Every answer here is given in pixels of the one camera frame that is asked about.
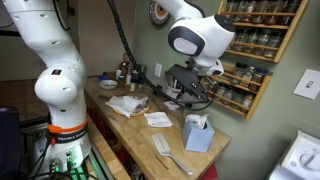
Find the gray wall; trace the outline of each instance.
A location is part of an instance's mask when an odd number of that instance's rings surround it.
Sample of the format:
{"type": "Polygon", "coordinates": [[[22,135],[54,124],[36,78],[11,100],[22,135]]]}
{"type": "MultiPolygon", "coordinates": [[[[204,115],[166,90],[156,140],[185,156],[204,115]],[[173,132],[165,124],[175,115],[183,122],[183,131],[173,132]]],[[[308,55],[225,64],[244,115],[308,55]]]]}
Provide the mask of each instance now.
{"type": "MultiPolygon", "coordinates": [[[[207,15],[217,12],[219,1],[193,0],[207,15]]],[[[283,151],[296,137],[298,129],[320,138],[320,95],[308,100],[292,92],[305,69],[320,71],[320,1],[309,0],[293,38],[279,64],[224,55],[224,63],[243,62],[267,67],[274,72],[269,86],[253,117],[242,116],[212,105],[199,114],[210,113],[212,125],[232,138],[226,151],[217,160],[219,179],[264,179],[270,173],[283,151]]],[[[167,32],[172,24],[154,26],[148,14],[148,3],[137,1],[133,53],[141,64],[148,66],[147,76],[155,83],[165,85],[164,74],[153,75],[155,63],[163,71],[175,63],[183,64],[188,58],[175,53],[167,43],[167,32]]]]}

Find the white napkin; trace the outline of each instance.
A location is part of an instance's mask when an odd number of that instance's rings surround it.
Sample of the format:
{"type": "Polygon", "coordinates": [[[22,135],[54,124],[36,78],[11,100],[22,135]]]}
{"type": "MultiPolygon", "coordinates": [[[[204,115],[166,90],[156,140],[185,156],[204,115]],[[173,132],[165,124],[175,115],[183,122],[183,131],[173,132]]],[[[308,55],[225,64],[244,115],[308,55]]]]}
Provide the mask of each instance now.
{"type": "Polygon", "coordinates": [[[144,97],[142,99],[136,99],[130,96],[122,96],[122,97],[112,96],[112,98],[106,102],[106,105],[118,110],[123,115],[130,118],[130,114],[132,114],[135,108],[147,100],[148,100],[147,97],[144,97]]]}
{"type": "Polygon", "coordinates": [[[145,113],[144,117],[151,127],[170,127],[173,125],[167,114],[164,112],[145,113]]]}
{"type": "Polygon", "coordinates": [[[195,122],[195,124],[198,128],[203,129],[209,115],[210,114],[205,114],[205,115],[200,116],[198,114],[189,114],[189,115],[187,115],[185,120],[186,120],[186,122],[193,121],[193,122],[195,122]]]}

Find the utensil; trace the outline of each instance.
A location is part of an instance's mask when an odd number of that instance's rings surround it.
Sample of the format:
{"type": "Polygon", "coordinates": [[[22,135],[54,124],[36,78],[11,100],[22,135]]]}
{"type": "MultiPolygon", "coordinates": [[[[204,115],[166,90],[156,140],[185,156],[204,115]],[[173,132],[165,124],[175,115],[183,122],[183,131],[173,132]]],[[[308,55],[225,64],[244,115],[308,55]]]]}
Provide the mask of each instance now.
{"type": "Polygon", "coordinates": [[[191,169],[182,164],[182,162],[180,162],[175,156],[172,155],[170,147],[162,133],[153,134],[152,139],[161,155],[171,157],[175,161],[175,163],[189,176],[193,174],[193,171],[191,169]]]}

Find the wooden spice rack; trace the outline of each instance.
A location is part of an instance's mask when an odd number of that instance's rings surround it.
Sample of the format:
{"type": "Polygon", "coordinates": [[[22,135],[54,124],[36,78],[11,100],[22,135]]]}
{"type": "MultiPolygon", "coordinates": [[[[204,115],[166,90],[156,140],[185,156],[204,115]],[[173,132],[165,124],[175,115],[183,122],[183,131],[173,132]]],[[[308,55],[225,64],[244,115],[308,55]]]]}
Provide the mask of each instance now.
{"type": "MultiPolygon", "coordinates": [[[[258,104],[259,104],[259,102],[260,102],[260,100],[261,100],[266,88],[267,88],[267,86],[268,86],[268,84],[269,84],[269,82],[271,80],[271,76],[270,75],[265,76],[263,81],[262,81],[262,83],[256,83],[256,82],[253,82],[253,81],[247,81],[247,82],[249,82],[251,84],[255,84],[255,85],[260,87],[258,89],[258,91],[252,91],[247,87],[244,87],[244,86],[241,86],[241,85],[231,84],[230,81],[227,80],[228,78],[230,78],[230,79],[238,79],[238,80],[245,81],[242,78],[239,78],[239,77],[236,77],[236,76],[233,75],[233,72],[235,71],[235,67],[223,64],[223,68],[224,68],[225,72],[224,72],[224,74],[222,76],[211,75],[211,76],[208,76],[208,77],[213,79],[213,80],[215,80],[215,81],[222,82],[222,83],[228,84],[230,86],[233,86],[233,87],[235,87],[237,89],[242,89],[242,90],[244,90],[246,92],[253,93],[253,94],[255,94],[255,98],[254,98],[250,108],[247,108],[247,107],[243,106],[242,104],[238,104],[238,103],[236,103],[236,102],[234,102],[232,100],[229,100],[229,99],[226,99],[226,98],[224,98],[222,96],[219,96],[219,98],[221,98],[221,99],[223,99],[225,101],[228,101],[229,103],[236,104],[236,105],[240,106],[241,108],[247,109],[248,110],[247,113],[244,113],[244,112],[242,112],[240,110],[234,109],[231,106],[225,105],[220,101],[217,101],[217,100],[213,100],[213,101],[215,103],[217,103],[217,104],[219,104],[219,105],[221,105],[221,106],[223,106],[223,107],[225,107],[225,108],[227,108],[227,109],[239,114],[239,115],[244,116],[246,120],[249,120],[252,117],[252,115],[254,114],[254,112],[255,112],[255,110],[256,110],[256,108],[257,108],[257,106],[258,106],[258,104]]],[[[213,92],[211,92],[209,90],[206,90],[206,92],[210,96],[213,95],[213,92]]]]}
{"type": "Polygon", "coordinates": [[[218,14],[222,14],[222,15],[227,15],[227,14],[231,14],[231,15],[264,15],[264,16],[293,16],[293,20],[291,22],[291,24],[289,26],[282,26],[282,25],[265,25],[265,24],[252,24],[252,23],[243,23],[243,22],[235,22],[233,23],[233,25],[236,27],[236,29],[238,28],[255,28],[255,29],[273,29],[273,30],[280,30],[280,31],[284,31],[285,32],[285,36],[281,42],[281,45],[279,46],[279,48],[270,48],[270,47],[266,47],[266,46],[257,46],[257,45],[252,45],[252,44],[248,44],[248,43],[239,43],[239,42],[231,42],[232,44],[241,44],[243,46],[249,46],[249,47],[260,47],[262,49],[272,49],[272,50],[276,50],[276,54],[273,58],[267,58],[264,56],[260,56],[260,55],[255,55],[255,54],[249,54],[249,53],[245,53],[245,52],[239,52],[239,51],[234,51],[231,49],[226,50],[226,52],[228,53],[232,53],[232,54],[237,54],[240,56],[247,56],[247,57],[251,57],[251,58],[255,58],[255,59],[259,59],[259,60],[265,60],[265,61],[270,61],[270,62],[274,62],[274,63],[278,63],[281,60],[281,57],[293,35],[294,30],[296,29],[304,10],[306,9],[308,4],[308,0],[301,0],[301,3],[299,5],[299,8],[297,10],[296,13],[256,13],[256,12],[252,12],[252,13],[245,13],[245,12],[225,12],[225,8],[226,8],[226,3],[224,1],[220,2],[219,5],[219,10],[218,10],[218,14]]]}

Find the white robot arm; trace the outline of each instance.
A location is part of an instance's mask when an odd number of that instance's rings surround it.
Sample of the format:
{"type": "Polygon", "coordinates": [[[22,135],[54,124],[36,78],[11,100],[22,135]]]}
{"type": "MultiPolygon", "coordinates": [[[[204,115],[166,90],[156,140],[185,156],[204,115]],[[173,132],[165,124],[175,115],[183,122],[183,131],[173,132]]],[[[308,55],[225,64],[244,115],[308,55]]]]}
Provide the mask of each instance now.
{"type": "MultiPolygon", "coordinates": [[[[50,165],[63,172],[77,168],[91,149],[83,95],[84,63],[69,34],[59,24],[55,1],[2,1],[26,45],[47,66],[36,82],[35,92],[48,105],[52,139],[44,136],[35,142],[30,167],[46,152],[38,173],[51,171],[50,165]]],[[[38,166],[39,163],[30,169],[30,175],[35,174],[38,166]]]]}
{"type": "Polygon", "coordinates": [[[235,33],[230,20],[221,15],[203,17],[202,13],[184,0],[154,0],[175,18],[168,41],[176,52],[191,56],[190,66],[174,65],[169,73],[197,98],[206,99],[197,75],[223,74],[218,59],[235,33]]]}

